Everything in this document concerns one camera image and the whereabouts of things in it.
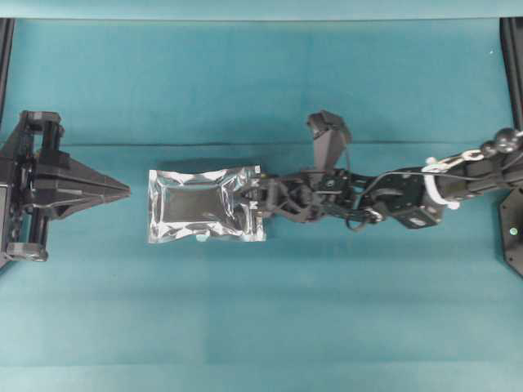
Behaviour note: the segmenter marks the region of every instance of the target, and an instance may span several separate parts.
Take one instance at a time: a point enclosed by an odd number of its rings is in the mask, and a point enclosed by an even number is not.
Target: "robotic arm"
[[[0,149],[0,267],[9,261],[47,259],[50,221],[130,194],[60,150],[64,135],[54,112],[23,111]],[[42,147],[35,151],[35,139]]]
[[[276,214],[304,223],[335,216],[353,231],[391,217],[408,229],[424,229],[439,224],[443,211],[458,208],[463,200],[523,185],[523,132],[515,129],[502,129],[479,149],[441,160],[429,158],[424,167],[371,177],[351,172],[348,156],[347,168],[334,167],[351,141],[341,117],[321,111],[309,116],[307,125],[314,139],[313,169],[290,176],[262,175],[240,191],[241,197],[256,203],[264,217]],[[522,206],[523,216],[523,195],[516,205]],[[502,225],[506,220],[510,221],[507,225],[517,223],[514,214],[506,215],[503,220],[502,214]],[[516,226],[509,228],[512,233],[508,237],[503,231],[506,255],[519,244],[515,230]],[[521,265],[514,267],[523,274],[523,257]]]

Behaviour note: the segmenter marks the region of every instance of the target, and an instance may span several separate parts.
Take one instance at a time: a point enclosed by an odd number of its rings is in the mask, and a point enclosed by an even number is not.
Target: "teal fabric surface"
[[[15,18],[104,20],[396,20],[523,14],[519,0],[2,0]]]
[[[480,143],[512,116],[497,20],[105,23],[20,20],[2,138],[59,111],[67,144]]]
[[[19,22],[2,136],[58,110],[64,149],[133,193],[2,271],[0,391],[520,390],[503,193],[419,231],[275,218],[266,243],[145,243],[150,168],[296,171],[313,110],[346,117],[364,174],[477,146],[512,122],[497,25]]]

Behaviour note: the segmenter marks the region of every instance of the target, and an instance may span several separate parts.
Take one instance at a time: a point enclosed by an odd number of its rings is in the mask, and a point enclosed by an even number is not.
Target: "metal frame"
[[[0,19],[0,124],[2,124],[3,106],[6,98],[14,28],[14,19]]]
[[[523,129],[523,17],[502,18],[499,36],[507,71],[512,116],[516,129]],[[499,205],[505,262],[523,275],[523,194],[514,189]]]

